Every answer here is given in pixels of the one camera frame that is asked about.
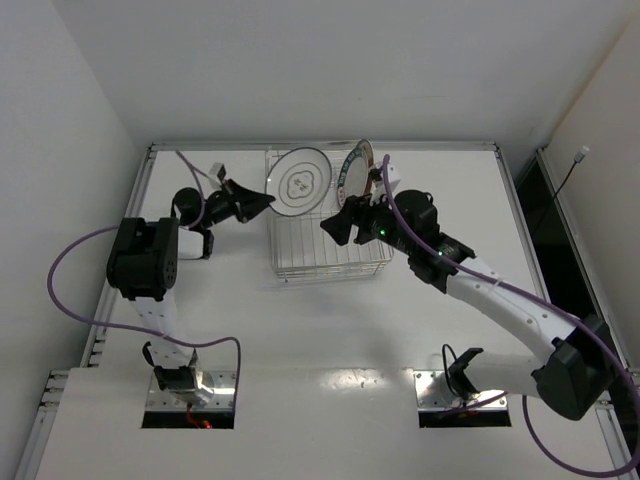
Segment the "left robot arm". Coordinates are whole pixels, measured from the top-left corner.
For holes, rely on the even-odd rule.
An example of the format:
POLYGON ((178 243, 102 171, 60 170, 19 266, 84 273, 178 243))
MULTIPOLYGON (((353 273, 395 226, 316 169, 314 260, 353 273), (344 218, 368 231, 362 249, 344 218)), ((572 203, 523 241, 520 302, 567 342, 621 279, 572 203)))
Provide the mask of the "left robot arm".
POLYGON ((274 201, 272 195, 228 179, 207 198, 192 187, 179 190, 168 217, 121 221, 107 262, 107 281, 131 303, 142 326, 150 331, 142 354, 160 390, 198 406, 214 395, 213 377, 201 368, 197 349, 171 341, 184 333, 172 292, 179 260, 209 259, 213 225, 231 217, 246 223, 274 201))

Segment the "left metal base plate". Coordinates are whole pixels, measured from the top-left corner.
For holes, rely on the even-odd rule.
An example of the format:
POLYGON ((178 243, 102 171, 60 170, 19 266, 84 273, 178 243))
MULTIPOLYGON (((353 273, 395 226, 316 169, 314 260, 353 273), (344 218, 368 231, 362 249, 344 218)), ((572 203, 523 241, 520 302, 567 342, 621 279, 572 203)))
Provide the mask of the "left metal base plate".
POLYGON ((196 412, 227 412, 235 400, 235 376, 231 371, 203 371, 196 375, 195 387, 165 387, 161 389, 151 376, 145 408, 150 412, 177 412, 188 405, 196 412))

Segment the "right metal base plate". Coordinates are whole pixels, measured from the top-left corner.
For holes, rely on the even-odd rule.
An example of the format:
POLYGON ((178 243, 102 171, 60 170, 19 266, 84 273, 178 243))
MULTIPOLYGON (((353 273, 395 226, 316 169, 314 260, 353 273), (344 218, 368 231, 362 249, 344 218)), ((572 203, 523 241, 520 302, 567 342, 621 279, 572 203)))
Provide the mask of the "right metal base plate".
POLYGON ((508 410, 506 395, 500 390, 474 393, 468 400, 455 396, 446 385, 443 370, 415 370, 413 380, 420 412, 445 412, 464 407, 482 413, 508 410))

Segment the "dark teal rimmed plate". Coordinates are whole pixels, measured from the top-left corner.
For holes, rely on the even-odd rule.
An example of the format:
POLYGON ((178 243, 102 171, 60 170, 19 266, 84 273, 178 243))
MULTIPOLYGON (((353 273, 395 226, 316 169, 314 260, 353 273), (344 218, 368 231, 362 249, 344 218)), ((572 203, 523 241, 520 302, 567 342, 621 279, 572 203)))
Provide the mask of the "dark teal rimmed plate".
POLYGON ((365 183, 365 159, 362 151, 355 146, 345 158, 336 181, 336 198, 341 209, 350 196, 363 196, 365 183))

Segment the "orange sunburst plate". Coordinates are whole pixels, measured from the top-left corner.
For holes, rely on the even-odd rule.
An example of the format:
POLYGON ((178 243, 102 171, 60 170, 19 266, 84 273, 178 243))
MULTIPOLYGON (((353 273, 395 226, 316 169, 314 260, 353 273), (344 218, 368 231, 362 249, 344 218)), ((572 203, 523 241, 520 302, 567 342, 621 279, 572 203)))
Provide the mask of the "orange sunburst plate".
POLYGON ((356 145, 363 153, 365 159, 365 183, 363 187, 363 195, 371 192, 372 180, 369 176, 370 169, 374 166, 374 151, 371 143, 367 139, 362 139, 356 145))

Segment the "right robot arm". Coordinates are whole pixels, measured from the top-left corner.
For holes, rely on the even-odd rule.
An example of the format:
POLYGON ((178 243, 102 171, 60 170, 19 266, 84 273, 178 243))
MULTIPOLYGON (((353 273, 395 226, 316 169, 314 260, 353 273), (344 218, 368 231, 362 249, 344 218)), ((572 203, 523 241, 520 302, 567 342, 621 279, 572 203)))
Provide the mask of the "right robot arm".
POLYGON ((437 217, 430 194, 406 190, 393 204, 351 196, 320 226, 339 245, 379 240, 405 254, 422 282, 481 312, 527 348, 525 355, 469 348, 443 375, 446 397, 467 401, 483 390, 503 390, 581 419, 622 373, 607 323, 595 315, 577 319, 517 292, 470 247, 442 232, 437 217))

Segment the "metal base plate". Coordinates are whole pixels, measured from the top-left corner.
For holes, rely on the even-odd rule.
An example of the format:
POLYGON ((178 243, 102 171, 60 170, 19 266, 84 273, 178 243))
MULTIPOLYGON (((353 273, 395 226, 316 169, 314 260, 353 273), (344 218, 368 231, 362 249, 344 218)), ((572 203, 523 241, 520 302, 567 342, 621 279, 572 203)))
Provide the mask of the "metal base plate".
POLYGON ((446 385, 443 370, 415 370, 413 380, 420 412, 445 412, 464 407, 482 413, 508 410, 506 395, 500 390, 474 393, 468 400, 455 396, 446 385))
POLYGON ((195 387, 165 387, 161 389, 151 376, 145 408, 150 412, 177 412, 188 405, 196 412, 227 412, 235 400, 235 376, 231 371, 203 371, 196 375, 195 387))

